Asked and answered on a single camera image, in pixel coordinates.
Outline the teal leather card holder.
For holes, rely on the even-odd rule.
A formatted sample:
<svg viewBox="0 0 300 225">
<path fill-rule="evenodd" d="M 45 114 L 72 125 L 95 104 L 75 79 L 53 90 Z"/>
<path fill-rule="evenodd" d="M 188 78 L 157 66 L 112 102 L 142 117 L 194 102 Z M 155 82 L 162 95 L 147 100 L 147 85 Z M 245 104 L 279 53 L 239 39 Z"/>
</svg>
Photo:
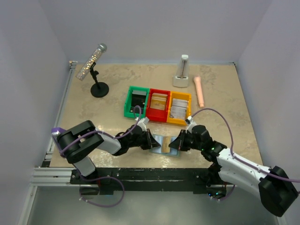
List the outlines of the teal leather card holder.
<svg viewBox="0 0 300 225">
<path fill-rule="evenodd" d="M 161 135 L 153 135 L 153 137 L 160 144 L 160 147 L 152 148 L 149 152 L 172 157 L 178 157 L 180 155 L 177 149 L 169 147 L 169 144 L 173 142 L 176 137 Z"/>
</svg>

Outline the gold credit card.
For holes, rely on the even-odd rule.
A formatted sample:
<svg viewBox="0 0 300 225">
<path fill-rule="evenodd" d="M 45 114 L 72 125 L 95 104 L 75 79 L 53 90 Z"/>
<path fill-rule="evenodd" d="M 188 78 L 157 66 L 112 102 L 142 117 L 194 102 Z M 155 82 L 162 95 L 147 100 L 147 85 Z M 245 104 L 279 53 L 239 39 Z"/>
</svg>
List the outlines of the gold credit card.
<svg viewBox="0 0 300 225">
<path fill-rule="evenodd" d="M 165 154 L 165 153 L 170 152 L 170 147 L 169 147 L 170 142 L 171 142 L 170 136 L 163 137 L 162 144 L 161 144 L 161 152 L 162 153 Z"/>
</svg>

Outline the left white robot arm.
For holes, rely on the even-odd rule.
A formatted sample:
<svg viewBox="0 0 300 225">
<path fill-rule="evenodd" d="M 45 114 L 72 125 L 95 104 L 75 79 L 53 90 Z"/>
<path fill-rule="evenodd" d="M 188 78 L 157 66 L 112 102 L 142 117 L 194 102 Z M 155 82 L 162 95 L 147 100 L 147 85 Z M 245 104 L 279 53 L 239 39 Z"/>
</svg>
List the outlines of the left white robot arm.
<svg viewBox="0 0 300 225">
<path fill-rule="evenodd" d="M 53 128 L 52 139 L 60 155 L 78 170 L 83 181 L 91 184 L 97 179 L 96 166 L 89 157 L 93 150 L 100 149 L 113 156 L 120 156 L 133 147 L 150 150 L 161 146 L 146 127 L 147 123 L 148 119 L 143 118 L 125 132 L 112 136 L 96 129 L 87 120 L 68 130 Z"/>
</svg>

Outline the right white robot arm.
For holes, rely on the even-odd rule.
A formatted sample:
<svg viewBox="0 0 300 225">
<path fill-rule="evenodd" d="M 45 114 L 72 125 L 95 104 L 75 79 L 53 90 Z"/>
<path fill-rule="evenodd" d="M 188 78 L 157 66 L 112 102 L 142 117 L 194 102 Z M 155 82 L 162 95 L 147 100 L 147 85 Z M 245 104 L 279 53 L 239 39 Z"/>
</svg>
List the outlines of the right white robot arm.
<svg viewBox="0 0 300 225">
<path fill-rule="evenodd" d="M 283 216 L 299 196 L 282 168 L 265 167 L 239 157 L 224 144 L 214 141 L 203 125 L 181 130 L 169 147 L 179 151 L 199 150 L 216 167 L 209 172 L 211 182 L 224 181 L 244 189 L 258 197 L 264 208 L 277 217 Z"/>
</svg>

